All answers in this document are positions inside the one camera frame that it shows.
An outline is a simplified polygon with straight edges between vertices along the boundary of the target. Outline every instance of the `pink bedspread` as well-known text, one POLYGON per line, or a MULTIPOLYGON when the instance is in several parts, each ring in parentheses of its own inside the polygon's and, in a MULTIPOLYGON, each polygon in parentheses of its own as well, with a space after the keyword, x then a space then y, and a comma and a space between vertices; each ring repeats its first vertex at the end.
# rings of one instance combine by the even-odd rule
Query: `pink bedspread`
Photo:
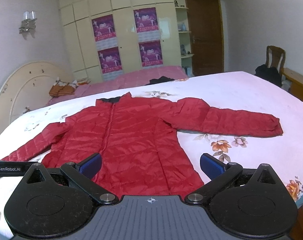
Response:
POLYGON ((162 76, 173 78, 175 80, 184 79, 188 77, 180 66, 166 66, 142 69, 131 73, 123 74, 121 76, 118 76, 114 80, 91 85, 81 85, 76 89, 74 95, 52 98, 46 106, 50 106, 74 98, 81 98, 94 94, 109 92, 112 90, 144 86, 149 83, 149 80, 153 78, 160 78, 162 76))

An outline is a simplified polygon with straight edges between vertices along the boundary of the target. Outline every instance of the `red puffer jacket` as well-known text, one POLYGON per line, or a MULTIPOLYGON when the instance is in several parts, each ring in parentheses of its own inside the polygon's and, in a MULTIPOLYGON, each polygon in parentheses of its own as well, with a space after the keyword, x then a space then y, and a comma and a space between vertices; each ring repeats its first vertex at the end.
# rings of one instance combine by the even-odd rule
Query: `red puffer jacket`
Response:
POLYGON ((49 124, 3 160, 27 161, 51 145, 42 163, 54 168, 100 153, 102 167, 93 181, 118 197, 184 197, 203 182, 178 143, 177 129, 256 137, 283 133, 270 114, 218 109, 197 98, 171 102, 127 93, 117 103, 98 99, 64 123, 49 124))

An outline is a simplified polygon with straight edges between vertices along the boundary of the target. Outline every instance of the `silver bolt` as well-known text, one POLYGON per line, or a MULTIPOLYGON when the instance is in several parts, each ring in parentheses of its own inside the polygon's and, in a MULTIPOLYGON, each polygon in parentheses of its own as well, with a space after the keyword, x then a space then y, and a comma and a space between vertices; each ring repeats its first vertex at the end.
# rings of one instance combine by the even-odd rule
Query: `silver bolt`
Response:
POLYGON ((198 202, 203 199, 203 196, 201 194, 192 193, 192 194, 189 194, 187 198, 192 202, 198 202))
POLYGON ((116 196, 114 194, 106 193, 102 194, 99 198, 104 202, 111 202, 116 198, 116 196))

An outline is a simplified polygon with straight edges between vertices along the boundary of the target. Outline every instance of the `wooden chair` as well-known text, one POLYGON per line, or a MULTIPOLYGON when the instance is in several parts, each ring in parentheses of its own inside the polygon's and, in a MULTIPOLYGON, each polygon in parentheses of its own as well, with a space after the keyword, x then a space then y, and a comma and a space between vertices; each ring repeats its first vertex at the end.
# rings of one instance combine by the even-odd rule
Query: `wooden chair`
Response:
POLYGON ((270 67, 275 67, 276 69, 278 69, 278 64, 283 56, 281 65, 279 68, 279 73, 281 73, 284 68, 285 59, 286 59, 285 50, 283 50, 282 48, 279 48, 279 47, 275 47, 275 46, 267 46, 267 49, 266 49, 266 66, 267 67, 269 64, 269 50, 272 52, 272 63, 270 65, 270 67))

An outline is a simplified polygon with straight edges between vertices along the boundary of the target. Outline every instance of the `triangular cutout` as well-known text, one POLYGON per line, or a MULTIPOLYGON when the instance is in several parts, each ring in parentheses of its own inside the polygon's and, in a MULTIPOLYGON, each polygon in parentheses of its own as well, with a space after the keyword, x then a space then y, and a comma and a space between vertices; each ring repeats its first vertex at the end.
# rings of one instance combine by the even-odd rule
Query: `triangular cutout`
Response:
POLYGON ((45 181, 44 176, 41 174, 40 169, 34 169, 34 172, 29 177, 27 184, 36 183, 36 182, 42 182, 45 181))
POLYGON ((276 184, 268 170, 263 170, 262 174, 259 176, 258 182, 276 184))

